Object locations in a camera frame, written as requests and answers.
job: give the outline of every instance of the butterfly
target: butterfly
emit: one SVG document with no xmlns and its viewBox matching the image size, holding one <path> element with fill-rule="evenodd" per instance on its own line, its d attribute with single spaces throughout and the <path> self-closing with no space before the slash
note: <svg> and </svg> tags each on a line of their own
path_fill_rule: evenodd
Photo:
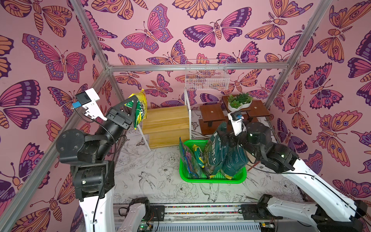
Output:
<svg viewBox="0 0 371 232">
<path fill-rule="evenodd" d="M 24 18 L 30 14 L 32 4 L 35 11 L 35 25 L 40 35 L 44 30 L 44 21 L 41 16 L 41 14 L 43 14 L 50 29 L 56 35 L 64 37 L 67 31 L 63 26 L 66 26 L 72 19 L 72 12 L 61 6 L 46 6 L 41 8 L 40 2 L 42 2 L 42 0 L 35 0 L 34 3 L 30 0 L 2 0 L 0 3 L 9 14 L 20 18 Z"/>
<path fill-rule="evenodd" d="M 57 199 L 54 199 L 54 196 L 48 201 L 38 201 L 34 204 L 31 204 L 30 207 L 34 206 L 39 202 L 45 202 L 50 204 L 49 207 L 30 213 L 17 220 L 13 226 L 11 232 L 21 232 L 21 231 L 46 231 L 50 222 L 50 212 L 53 212 L 53 216 L 56 220 L 62 221 L 62 210 L 58 203 L 66 205 L 75 200 L 75 187 L 72 184 L 72 174 L 69 173 L 65 179 Z"/>
<path fill-rule="evenodd" d="M 173 48 L 171 49 L 171 53 L 167 53 L 166 57 L 151 57 L 148 58 L 147 61 L 154 64 L 154 65 L 176 65 L 176 64 L 181 64 L 185 65 L 187 63 L 190 63 L 187 61 L 187 57 L 185 56 L 186 50 L 183 47 L 182 41 L 178 40 L 175 42 L 173 45 Z"/>
<path fill-rule="evenodd" d="M 363 182 L 357 183 L 353 180 L 346 179 L 344 183 L 340 180 L 333 180 L 332 183 L 335 185 L 337 190 L 353 200 L 356 198 L 366 198 L 371 196 L 371 183 Z"/>
<path fill-rule="evenodd" d="M 93 80 L 96 81 L 99 77 L 98 69 L 96 69 L 95 64 L 93 64 Z"/>
<path fill-rule="evenodd" d="M 327 149 L 327 151 L 333 158 L 335 158 L 337 162 L 340 162 L 343 166 L 349 167 L 350 161 L 348 159 L 348 155 L 343 146 L 336 139 L 338 138 L 340 141 L 342 141 L 338 135 L 348 133 L 337 132 L 348 129 L 354 125 L 362 117 L 362 113 L 358 113 L 357 111 L 350 112 L 348 110 L 346 112 L 335 114 L 334 116 L 331 116 L 330 114 L 323 117 L 317 114 L 317 116 L 320 118 L 319 123 L 320 127 L 322 128 L 322 132 L 318 133 L 317 140 L 313 140 L 313 142 L 318 142 L 322 148 Z"/>
<path fill-rule="evenodd" d="M 358 56 L 361 56 L 371 62 L 371 54 L 369 52 L 369 46 L 371 45 L 371 32 L 367 33 L 364 39 L 361 41 L 357 51 L 355 52 Z M 348 77 L 354 78 L 363 76 L 361 82 L 371 80 L 371 63 L 360 58 L 351 58 L 348 61 L 348 67 L 350 72 Z M 371 82 L 362 86 L 358 91 L 357 95 L 362 96 L 366 99 L 366 104 L 371 105 Z"/>
<path fill-rule="evenodd" d="M 242 34 L 242 30 L 234 27 L 244 27 L 246 22 L 249 20 L 251 15 L 251 8 L 245 7 L 234 11 L 232 14 L 228 15 L 219 25 L 218 20 L 216 22 L 211 22 L 214 26 L 209 25 L 195 25 L 186 28 L 183 31 L 185 37 L 193 42 L 198 42 L 200 39 L 199 46 L 204 48 L 206 46 L 215 46 L 215 36 L 220 40 L 223 34 L 224 38 L 231 42 L 236 36 Z"/>
<path fill-rule="evenodd" d="M 311 68 L 311 66 L 307 63 L 301 64 L 302 62 L 304 61 L 300 61 L 299 57 L 299 59 L 296 61 L 293 67 L 291 75 L 295 73 L 294 80 L 297 80 L 300 77 L 300 74 L 306 73 Z"/>
<path fill-rule="evenodd" d="M 307 160 L 303 161 L 312 169 L 312 171 L 319 174 L 323 165 L 322 152 L 316 149 L 313 154 L 309 154 Z"/>
<path fill-rule="evenodd" d="M 305 30 L 305 25 L 303 24 L 301 26 L 301 30 L 297 30 L 295 31 L 295 33 L 302 33 L 303 31 Z M 284 52 L 287 52 L 287 51 L 290 51 L 291 49 L 294 49 L 296 44 L 298 43 L 299 39 L 300 39 L 300 36 L 302 34 L 297 34 L 297 35 L 293 35 L 291 36 L 287 41 L 286 43 L 284 44 L 283 46 L 283 51 Z M 313 47 L 313 36 L 310 37 L 308 43 L 306 44 L 304 50 L 303 50 L 303 56 L 307 56 L 309 54 L 309 52 L 311 51 L 312 47 Z"/>
<path fill-rule="evenodd" d="M 277 19 L 275 19 L 275 16 L 269 12 L 269 20 L 264 21 L 262 24 L 268 24 L 273 22 L 273 24 L 262 26 L 258 29 L 255 29 L 245 35 L 246 38 L 250 39 L 264 39 L 267 37 L 268 39 L 279 39 L 279 44 L 282 45 L 285 40 L 285 33 L 283 30 L 276 26 L 275 24 L 281 26 L 286 25 L 288 22 L 284 19 L 278 19 L 278 18 L 291 18 L 298 15 L 301 15 L 302 13 L 306 12 L 312 7 L 313 3 L 306 5 L 304 8 L 298 7 L 298 5 L 292 1 L 289 3 L 289 0 L 270 0 L 270 6 L 272 7 L 273 13 L 276 15 Z"/>
<path fill-rule="evenodd" d="M 0 35 L 0 78 L 8 76 L 10 63 L 6 57 L 1 57 L 10 53 L 10 50 L 14 48 L 14 40 L 9 39 L 5 36 Z"/>
<path fill-rule="evenodd" d="M 39 145 L 28 143 L 23 150 L 23 153 L 19 160 L 18 175 L 16 176 L 16 171 L 14 169 L 13 163 L 10 163 L 10 165 L 13 167 L 13 176 L 7 176 L 3 172 L 0 172 L 0 175 L 12 178 L 13 183 L 12 184 L 8 181 L 0 180 L 0 216 L 1 214 L 3 214 L 5 208 L 10 204 L 11 200 L 15 196 L 16 192 L 14 188 L 16 187 L 17 190 L 19 190 L 22 187 L 23 183 L 29 177 L 43 155 L 44 152 L 39 150 Z M 48 172 L 42 180 L 41 184 L 38 187 L 39 189 L 48 184 L 48 180 L 50 179 L 49 173 L 50 172 Z"/>
<path fill-rule="evenodd" d="M 160 95 L 160 97 L 165 98 L 165 97 L 167 97 L 166 94 L 168 92 L 172 92 L 173 91 L 173 89 L 170 87 L 170 83 L 167 82 L 167 81 L 165 81 L 164 76 L 161 75 L 161 74 L 158 74 L 157 75 L 157 84 L 158 84 L 158 86 L 157 86 L 157 84 L 156 84 L 155 81 L 152 81 L 151 80 L 151 82 L 152 82 L 153 86 L 152 85 L 147 85 L 147 87 L 148 88 L 154 88 L 154 89 L 145 89 L 144 90 L 144 93 L 145 94 L 150 94 L 150 95 L 155 96 L 155 97 L 158 96 L 158 95 Z"/>
<path fill-rule="evenodd" d="M 153 102 L 151 102 L 151 109 L 158 109 L 158 108 L 161 108 L 161 106 L 158 106 L 154 104 Z"/>
<path fill-rule="evenodd" d="M 276 83 L 275 75 L 269 76 L 265 81 L 265 87 L 260 86 L 262 89 L 252 90 L 249 92 L 249 94 L 252 97 L 256 97 L 258 99 L 265 99 L 268 97 L 268 94 L 272 90 L 275 83 Z"/>
<path fill-rule="evenodd" d="M 238 51 L 238 56 L 235 55 L 234 52 L 232 54 L 236 57 L 234 58 L 231 55 L 228 55 L 226 53 L 218 53 L 218 56 L 216 57 L 218 60 L 218 63 L 256 63 L 257 62 L 257 55 L 259 54 L 260 50 L 256 47 L 256 43 L 250 42 L 246 45 L 244 50 L 241 53 L 240 56 L 240 50 Z M 234 73 L 234 69 L 228 70 L 229 74 Z"/>
<path fill-rule="evenodd" d="M 204 102 L 204 105 L 213 105 L 219 104 L 222 109 L 226 109 L 226 105 L 223 102 L 223 99 L 219 99 L 211 94 L 200 94 L 201 101 Z"/>
<path fill-rule="evenodd" d="M 133 0 L 136 4 L 138 4 L 140 7 L 148 10 L 146 3 L 144 0 Z M 131 19 L 131 17 L 134 14 L 133 5 L 131 4 L 130 0 L 117 0 L 117 1 L 111 1 L 111 0 L 95 0 L 92 3 L 92 8 L 94 10 L 102 11 L 102 12 L 109 12 L 109 13 L 116 13 L 117 17 L 121 19 Z"/>
<path fill-rule="evenodd" d="M 83 84 L 79 90 L 77 90 L 76 94 L 79 94 L 85 90 L 88 89 L 88 84 Z M 50 94 L 53 96 L 54 101 L 58 106 L 62 107 L 63 115 L 66 117 L 65 122 L 71 117 L 73 113 L 73 109 L 71 108 L 72 103 L 76 102 L 75 98 L 75 91 L 73 91 L 73 94 L 70 92 L 70 94 L 66 93 L 65 91 L 58 89 L 56 87 L 48 87 L 48 90 Z"/>
<path fill-rule="evenodd" d="M 175 0 L 173 6 L 186 10 L 190 18 L 203 19 L 208 10 L 218 10 L 222 0 Z"/>
<path fill-rule="evenodd" d="M 102 93 L 102 95 L 105 94 L 107 103 L 109 105 L 111 105 L 111 102 L 109 101 L 109 98 L 111 97 L 111 90 L 112 90 L 111 82 L 110 81 L 104 81 L 104 83 L 103 83 L 103 85 L 102 85 L 102 87 L 101 87 L 101 89 L 99 90 L 99 93 L 98 93 L 98 94 Z"/>
<path fill-rule="evenodd" d="M 121 45 L 124 48 L 134 48 L 135 50 L 144 48 L 144 50 L 152 54 L 155 53 L 158 50 L 156 41 L 166 43 L 173 38 L 169 29 L 166 28 L 170 21 L 166 12 L 166 6 L 162 4 L 157 5 L 148 17 L 148 29 L 145 28 L 144 33 L 134 33 L 126 36 L 122 40 Z"/>
<path fill-rule="evenodd" d="M 273 104 L 278 107 L 279 110 L 281 110 L 282 112 L 285 111 L 285 104 L 283 102 L 283 97 L 285 96 L 283 93 L 286 91 L 286 89 L 289 87 L 289 81 L 287 80 L 281 87 L 281 89 L 279 90 L 276 98 L 274 98 L 273 100 Z"/>
<path fill-rule="evenodd" d="M 118 57 L 122 63 L 122 65 L 135 65 L 134 60 L 126 57 L 122 54 L 118 54 Z M 118 83 L 127 83 L 128 85 L 136 85 L 138 90 L 142 89 L 141 84 L 134 78 L 139 78 L 137 74 L 148 74 L 152 71 L 135 71 L 135 72 L 120 72 L 120 76 L 116 76 L 116 81 Z"/>
<path fill-rule="evenodd" d="M 75 215 L 73 216 L 70 232 L 75 232 L 79 228 L 83 218 L 84 213 L 82 212 L 82 209 L 79 206 L 77 207 Z"/>
<path fill-rule="evenodd" d="M 23 34 L 22 42 L 31 49 L 36 60 L 46 64 L 50 80 L 60 81 L 63 79 L 63 73 L 67 72 L 70 81 L 79 83 L 79 71 L 84 70 L 84 65 L 87 63 L 84 54 L 72 52 L 66 57 L 64 54 L 59 56 L 48 43 L 29 34 Z"/>
<path fill-rule="evenodd" d="M 295 129 L 299 128 L 300 130 L 304 131 L 307 134 L 312 134 L 312 129 L 309 126 L 308 121 L 299 112 L 299 111 L 302 111 L 301 110 L 301 105 L 304 103 L 304 96 L 303 96 L 303 102 L 299 106 L 301 92 L 302 92 L 302 82 L 299 81 L 296 84 L 295 89 L 292 92 L 292 94 L 289 94 L 289 96 L 287 97 L 287 102 L 289 103 L 289 105 L 291 105 L 292 107 L 295 107 L 295 108 L 290 109 L 289 111 L 287 111 L 287 113 L 288 114 L 294 114 L 294 116 L 291 119 L 291 125 L 292 125 L 293 128 L 295 128 Z"/>
<path fill-rule="evenodd" d="M 252 87 L 252 86 L 256 85 L 257 77 L 259 76 L 261 71 L 262 71 L 261 69 L 254 69 L 254 70 L 250 71 L 248 74 L 246 74 L 240 81 L 238 81 L 240 76 L 242 74 L 244 74 L 244 72 L 243 72 L 241 75 L 238 76 L 237 80 L 234 81 L 233 84 L 232 83 L 228 84 L 228 89 L 227 90 L 221 91 L 221 93 L 224 94 L 224 95 L 229 95 L 233 92 L 235 86 L 236 86 L 236 89 L 239 92 L 242 93 L 242 86 L 241 85 L 246 86 L 246 87 Z"/>
<path fill-rule="evenodd" d="M 72 11 L 74 11 L 71 1 L 70 0 L 66 0 L 66 1 L 67 1 L 68 7 L 71 8 Z M 89 0 L 80 0 L 82 7 L 88 6 L 88 1 Z"/>
<path fill-rule="evenodd" d="M 47 128 L 46 133 L 47 133 L 47 135 L 49 135 L 49 140 L 52 141 L 52 142 L 55 140 L 55 138 L 59 134 L 60 130 L 62 129 L 62 127 L 53 120 L 48 120 L 47 121 L 46 128 Z M 89 134 L 90 133 L 90 123 L 88 123 L 88 122 L 85 123 L 84 125 L 82 125 L 82 127 L 79 130 Z M 57 156 L 57 158 L 58 158 L 58 162 L 54 165 L 55 168 L 57 168 L 58 165 L 59 165 L 59 156 Z"/>
<path fill-rule="evenodd" d="M 278 58 L 278 56 L 276 56 L 275 54 L 267 53 L 267 54 L 265 54 L 264 58 L 265 58 L 265 61 L 269 62 L 269 63 L 287 62 L 290 58 L 290 54 L 286 54 L 284 57 L 282 57 L 280 54 L 278 54 L 278 55 L 281 58 Z"/>
<path fill-rule="evenodd" d="M 283 143 L 287 143 L 287 146 L 296 153 L 303 153 L 308 150 L 308 146 L 303 142 L 303 140 L 299 139 L 296 136 L 293 136 L 290 130 L 287 129 L 285 123 L 282 119 L 277 119 L 277 129 L 278 129 L 278 137 Z"/>
<path fill-rule="evenodd" d="M 86 16 L 88 17 L 89 19 L 89 22 L 94 30 L 94 33 L 95 33 L 95 36 L 98 38 L 98 42 L 99 44 L 101 45 L 101 48 L 105 51 L 110 51 L 110 52 L 114 52 L 115 50 L 113 48 L 111 48 L 110 46 L 108 46 L 107 44 L 103 43 L 102 41 L 104 41 L 103 38 L 110 38 L 110 39 L 114 39 L 114 38 L 117 38 L 117 35 L 114 35 L 112 34 L 111 32 L 108 32 L 102 28 L 99 28 L 98 24 L 96 23 L 95 19 L 93 18 L 92 14 L 90 11 L 88 10 L 85 10 L 85 14 Z M 82 43 L 81 43 L 81 49 L 85 49 L 88 44 L 89 44 L 89 47 L 91 47 L 91 44 L 90 44 L 90 41 L 89 41 L 89 38 L 87 37 L 86 35 L 86 32 L 85 32 L 85 29 L 82 27 L 81 23 L 80 23 L 80 20 L 79 18 L 77 18 L 77 15 L 76 15 L 76 19 L 77 19 L 77 22 L 79 23 L 80 25 L 80 29 L 81 29 L 81 32 L 82 32 Z M 95 59 L 95 51 L 94 49 L 92 48 L 92 57 L 93 57 L 93 60 Z"/>
<path fill-rule="evenodd" d="M 329 59 L 342 63 L 344 61 L 344 51 L 341 46 L 340 40 L 336 37 L 337 35 L 342 41 L 345 41 L 345 36 L 342 33 L 349 31 L 353 26 L 349 26 L 353 22 L 360 19 L 367 12 L 371 10 L 371 2 L 360 2 L 352 6 L 349 11 L 347 8 L 340 10 L 339 12 L 334 12 L 334 6 L 330 8 L 329 20 L 330 23 L 338 29 L 328 30 L 328 34 L 334 37 L 326 38 L 319 41 L 311 52 L 314 52 L 317 48 L 321 50 L 322 53 L 327 52 Z"/>
<path fill-rule="evenodd" d="M 190 105 L 194 105 L 194 104 L 197 104 L 196 100 L 194 99 L 197 94 L 196 94 L 196 91 L 187 91 L 188 93 L 188 99 L 189 99 L 189 103 Z M 161 106 L 162 107 L 172 107 L 172 106 L 180 106 L 180 105 L 184 105 L 184 94 L 182 94 L 182 97 L 177 99 L 177 100 L 169 100 L 169 101 L 165 101 L 163 103 L 161 103 Z"/>
<path fill-rule="evenodd" d="M 325 63 L 324 66 L 317 67 L 314 71 L 314 75 L 308 77 L 305 81 L 306 89 L 315 89 L 311 94 L 315 94 L 314 97 L 310 100 L 310 107 L 313 109 L 319 109 L 322 106 L 330 109 L 335 103 L 339 103 L 343 98 L 343 95 L 335 90 L 324 89 L 330 86 L 325 86 L 325 84 L 330 81 L 329 79 L 326 83 L 326 79 L 330 74 L 332 68 L 332 63 Z"/>
<path fill-rule="evenodd" d="M 38 105 L 39 99 L 40 86 L 35 80 L 21 81 L 7 88 L 0 96 L 0 107 L 4 107 L 3 112 L 0 111 L 0 126 L 9 128 L 8 117 L 18 127 L 27 129 L 30 121 L 37 119 L 40 113 L 24 106 Z"/>
</svg>

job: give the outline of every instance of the bag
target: bag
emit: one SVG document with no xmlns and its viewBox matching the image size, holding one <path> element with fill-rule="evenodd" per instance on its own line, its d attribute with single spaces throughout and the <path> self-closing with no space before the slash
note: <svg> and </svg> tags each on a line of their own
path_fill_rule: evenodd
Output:
<svg viewBox="0 0 371 232">
<path fill-rule="evenodd" d="M 201 148 L 197 146 L 196 144 L 193 145 L 192 147 L 193 153 L 196 156 L 197 163 L 199 164 L 200 167 L 205 167 L 204 165 L 204 160 L 203 160 L 203 153 L 201 151 Z"/>
<path fill-rule="evenodd" d="M 183 165 L 187 168 L 191 177 L 193 179 L 201 178 L 202 170 L 196 161 L 196 157 L 193 151 L 188 146 L 184 145 L 180 137 L 179 137 L 179 151 Z"/>
<path fill-rule="evenodd" d="M 213 178 L 216 173 L 223 166 L 225 157 L 228 153 L 228 142 L 221 140 L 219 133 L 225 133 L 227 131 L 227 123 L 222 122 L 214 134 L 210 137 L 207 142 L 203 155 L 204 155 L 204 173 L 210 179 Z"/>
<path fill-rule="evenodd" d="M 225 162 L 221 168 L 221 173 L 229 180 L 233 178 L 237 172 L 245 168 L 249 162 L 244 149 L 240 145 L 230 147 Z"/>
</svg>

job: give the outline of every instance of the pink wall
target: pink wall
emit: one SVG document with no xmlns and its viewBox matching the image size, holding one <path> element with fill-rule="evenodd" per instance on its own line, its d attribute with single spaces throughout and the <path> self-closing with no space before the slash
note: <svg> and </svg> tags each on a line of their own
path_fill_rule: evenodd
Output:
<svg viewBox="0 0 371 232">
<path fill-rule="evenodd" d="M 0 214 L 70 116 L 67 108 L 74 101 L 74 95 L 79 88 L 89 88 L 94 82 L 93 67 L 96 67 L 95 76 L 102 71 L 98 60 L 92 59 L 91 50 L 81 48 L 83 34 L 75 13 L 65 0 L 2 1 L 1 4 L 1 20 L 7 23 L 3 23 L 0 35 Z M 63 73 L 64 63 L 71 74 Z M 63 91 L 63 99 L 57 97 L 59 89 Z M 118 102 L 113 93 L 110 102 Z M 99 104 L 103 109 L 110 107 L 104 96 Z M 93 133 L 96 128 L 87 124 L 82 129 Z M 13 231 L 32 226 L 31 231 L 38 231 L 36 223 L 41 221 L 43 231 L 76 229 L 81 214 L 77 212 L 74 218 L 78 200 L 68 174 L 69 166 L 56 160 Z M 49 203 L 53 197 L 59 207 L 54 210 L 58 212 L 56 216 Z M 23 225 L 23 217 L 35 215 L 34 223 Z"/>
<path fill-rule="evenodd" d="M 313 170 L 343 194 L 371 206 L 371 151 L 367 147 L 371 146 L 367 83 L 371 71 L 371 34 L 369 27 L 364 26 L 371 19 L 371 1 L 357 3 L 363 5 L 358 16 L 345 20 L 347 15 L 355 14 L 352 11 L 355 3 L 333 2 L 334 13 L 330 18 L 338 19 L 339 11 L 347 14 L 336 21 L 340 23 L 331 23 L 328 10 L 317 36 L 313 37 L 312 52 L 301 57 L 301 66 L 297 67 L 300 76 L 293 74 L 288 78 L 288 87 L 285 85 L 281 90 L 270 112 L 282 143 L 291 144 L 302 159 L 309 160 Z M 338 36 L 328 34 L 335 29 L 342 32 Z M 323 54 L 321 45 L 328 52 Z M 301 74 L 304 64 L 310 65 L 310 69 Z"/>
<path fill-rule="evenodd" d="M 297 8 L 296 13 L 287 14 L 280 13 L 281 8 L 271 6 L 268 0 L 234 0 L 228 2 L 229 4 L 224 3 L 225 0 L 214 0 L 210 1 L 212 2 L 210 6 L 205 7 L 208 10 L 199 10 L 198 12 L 194 11 L 193 5 L 184 6 L 183 1 L 179 0 L 146 1 L 145 4 L 143 1 L 138 1 L 138 4 L 131 1 L 132 8 L 126 4 L 127 2 L 119 4 L 123 1 L 117 1 L 112 5 L 103 2 L 96 4 L 96 2 L 98 1 L 91 4 L 89 2 L 85 9 L 89 11 L 88 15 L 92 15 L 95 22 L 99 24 L 99 28 L 105 30 L 103 34 L 97 33 L 97 36 L 104 40 L 101 41 L 101 45 L 108 56 L 109 63 L 111 65 L 155 65 L 157 63 L 185 64 L 187 59 L 193 59 L 189 61 L 191 63 L 205 63 L 207 59 L 210 63 L 215 63 L 216 60 L 211 59 L 216 58 L 225 59 L 227 62 L 241 62 L 240 59 L 243 59 L 242 62 L 273 62 L 279 61 L 280 58 L 287 61 L 294 47 L 293 42 L 301 34 L 299 30 L 302 29 L 302 25 L 307 24 L 319 1 L 296 1 L 295 4 L 301 9 Z M 288 3 L 289 1 L 284 1 L 283 7 Z M 158 14 L 162 14 L 161 12 L 164 12 L 164 15 L 156 18 Z M 233 17 L 236 15 L 242 19 L 240 23 L 234 21 Z M 210 23 L 218 19 L 221 19 L 217 22 L 218 25 Z M 218 37 L 218 26 L 226 33 L 226 36 L 221 32 L 221 37 Z M 258 30 L 256 30 L 258 28 L 264 30 L 265 33 L 258 35 Z M 144 29 L 151 31 L 148 33 L 152 34 L 151 38 L 156 39 L 157 42 L 150 37 L 146 38 Z M 197 39 L 190 31 L 198 33 L 199 41 L 194 42 Z M 193 107 L 198 107 L 205 101 L 217 102 L 217 99 L 221 99 L 224 94 L 237 94 L 239 90 L 243 92 L 255 91 L 251 92 L 256 94 L 255 98 L 258 98 L 258 94 L 261 93 L 259 99 L 265 101 L 267 95 L 264 95 L 261 86 L 266 87 L 265 83 L 269 76 L 275 76 L 277 79 L 280 71 L 276 69 L 262 70 L 256 79 L 251 76 L 244 78 L 250 71 L 236 70 L 230 75 L 231 91 L 190 93 L 190 96 L 194 96 Z M 150 103 L 153 102 L 161 107 L 182 102 L 181 95 L 184 83 L 179 80 L 180 76 L 184 74 L 184 71 L 168 73 L 126 72 L 115 73 L 115 76 L 125 97 L 128 97 L 132 92 L 145 89 L 147 90 L 148 104 L 151 105 Z M 242 88 L 238 90 L 235 87 L 232 91 L 234 83 Z"/>
</svg>

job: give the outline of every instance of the metal bar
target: metal bar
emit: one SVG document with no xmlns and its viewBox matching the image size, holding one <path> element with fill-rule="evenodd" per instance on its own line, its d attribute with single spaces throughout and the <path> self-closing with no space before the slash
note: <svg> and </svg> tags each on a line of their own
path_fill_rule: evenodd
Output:
<svg viewBox="0 0 371 232">
<path fill-rule="evenodd" d="M 228 63 L 227 69 L 286 69 L 288 67 L 286 62 L 277 62 L 277 63 Z M 192 69 L 218 69 L 219 64 L 192 64 L 187 65 L 191 66 Z M 124 71 L 184 71 L 186 65 L 114 65 L 108 67 L 110 72 L 124 72 Z"/>
<path fill-rule="evenodd" d="M 103 85 L 104 81 L 108 76 L 108 70 L 101 72 L 98 79 L 92 85 L 92 88 L 99 88 Z M 82 108 L 77 109 L 77 112 L 81 114 Z M 8 232 L 12 229 L 19 216 L 23 212 L 24 208 L 27 206 L 28 202 L 31 200 L 32 196 L 36 192 L 38 186 L 44 179 L 46 173 L 50 170 L 50 167 L 53 165 L 55 159 L 58 156 L 58 152 L 55 148 L 55 143 L 59 135 L 68 129 L 75 128 L 80 122 L 80 118 L 76 114 L 72 114 L 70 119 L 61 129 L 57 138 L 54 139 L 54 142 L 50 144 L 47 151 L 27 178 L 25 183 L 22 185 L 22 188 L 16 193 L 13 200 L 10 202 L 10 205 L 5 209 L 4 213 L 0 218 L 0 231 Z"/>
<path fill-rule="evenodd" d="M 108 74 L 108 79 L 111 82 L 112 88 L 113 88 L 118 100 L 120 102 L 124 101 L 125 97 L 124 97 L 123 93 L 121 92 L 120 87 L 118 86 L 117 81 L 116 81 L 115 77 L 113 76 L 113 73 L 110 72 Z"/>
<path fill-rule="evenodd" d="M 84 29 L 86 33 L 86 36 L 88 37 L 89 42 L 95 51 L 95 54 L 99 62 L 103 66 L 103 69 L 107 69 L 109 63 L 106 59 L 106 56 L 103 53 L 101 45 L 99 44 L 98 38 L 95 36 L 93 27 L 90 24 L 90 21 L 85 14 L 85 10 L 81 4 L 81 1 L 80 0 L 70 0 L 70 1 L 73 6 L 73 9 L 75 10 L 77 17 L 79 18 L 82 28 Z"/>
<path fill-rule="evenodd" d="M 326 14 L 327 9 L 331 5 L 332 0 L 321 0 L 319 5 L 317 6 L 316 10 L 314 11 L 314 14 L 312 15 L 311 19 L 308 22 L 308 25 L 306 26 L 303 34 L 300 36 L 300 39 L 298 43 L 296 44 L 296 47 L 294 48 L 294 51 L 291 53 L 290 58 L 288 60 L 289 66 L 287 69 L 283 70 L 281 72 L 281 75 L 277 79 L 275 85 L 273 86 L 272 90 L 270 91 L 270 94 L 265 102 L 265 107 L 269 108 L 270 105 L 273 102 L 273 99 L 278 94 L 279 90 L 281 89 L 283 83 L 286 81 L 287 77 L 289 76 L 291 70 L 293 69 L 296 61 L 299 59 L 300 54 L 304 50 L 306 44 L 308 43 L 309 39 L 313 35 L 314 31 L 318 27 L 319 23 L 321 22 L 321 19 Z"/>
</svg>

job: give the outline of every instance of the black cable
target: black cable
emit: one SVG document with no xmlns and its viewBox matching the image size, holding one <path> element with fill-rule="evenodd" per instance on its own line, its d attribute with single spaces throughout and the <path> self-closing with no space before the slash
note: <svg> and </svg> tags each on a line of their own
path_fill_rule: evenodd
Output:
<svg viewBox="0 0 371 232">
<path fill-rule="evenodd" d="M 297 221 L 297 222 L 299 222 L 302 226 L 305 226 L 305 227 L 311 227 L 311 226 L 306 226 L 306 225 L 304 225 L 304 224 L 301 223 L 300 221 Z"/>
<path fill-rule="evenodd" d="M 271 173 L 271 174 L 301 174 L 301 175 L 307 175 L 307 176 L 311 176 L 312 178 L 316 179 L 318 182 L 320 182 L 323 186 L 325 186 L 328 190 L 330 190 L 333 194 L 335 194 L 335 196 L 337 196 L 342 202 L 344 202 L 347 206 L 349 206 L 354 212 L 356 212 L 369 226 L 371 226 L 371 224 L 360 214 L 357 212 L 357 210 L 353 209 L 346 201 L 344 201 L 337 193 L 335 193 L 332 189 L 330 189 L 330 187 L 328 187 L 327 185 L 325 185 L 322 181 L 320 181 L 319 179 L 317 179 L 315 176 L 313 175 L 310 175 L 310 174 L 307 174 L 307 173 L 293 173 L 293 172 L 282 172 L 282 173 L 277 173 L 277 172 L 271 172 L 271 171 L 264 171 L 264 170 L 261 170 L 261 169 L 258 169 L 256 167 L 253 167 L 249 164 L 246 164 L 256 170 L 259 170 L 259 171 L 262 171 L 262 172 L 266 172 L 266 173 Z"/>
<path fill-rule="evenodd" d="M 76 112 L 76 114 L 82 119 L 82 120 L 84 120 L 81 116 L 80 116 L 80 114 L 79 113 L 77 113 L 77 111 L 75 111 Z M 112 141 L 113 141 L 113 143 L 114 143 L 114 145 L 115 145 L 115 151 L 114 151 L 114 154 L 116 154 L 116 143 L 115 143 L 115 138 L 113 137 L 113 135 L 111 134 L 111 132 L 109 132 L 102 124 L 100 124 L 98 121 L 96 121 L 96 120 L 94 120 L 94 119 L 91 119 L 91 120 L 93 120 L 94 122 L 96 122 L 96 123 L 98 123 L 105 131 L 107 131 L 107 133 L 111 136 L 111 138 L 112 138 Z M 113 163 L 114 162 L 111 162 L 111 164 L 108 166 L 108 170 L 107 170 L 107 173 L 109 173 L 109 171 L 111 170 L 111 168 L 112 168 L 112 165 L 113 165 Z M 107 175 L 107 177 L 106 178 L 104 178 L 103 179 L 103 185 L 102 185 L 102 187 L 101 187 L 101 189 L 99 190 L 99 194 L 98 194 L 98 200 L 96 201 L 96 205 L 95 205 L 95 210 L 94 210 L 94 215 L 93 215 L 93 232 L 95 232 L 95 224 L 94 224 L 94 222 L 95 222 L 95 214 L 96 214 L 96 210 L 97 210 L 97 208 L 98 208 L 98 203 L 99 203 L 99 198 L 100 198 L 100 196 L 101 196 L 101 194 L 102 194 L 102 192 L 103 192 L 103 188 L 104 188 L 104 185 L 106 184 L 106 181 L 107 181 L 107 178 L 108 178 L 108 175 Z"/>
</svg>

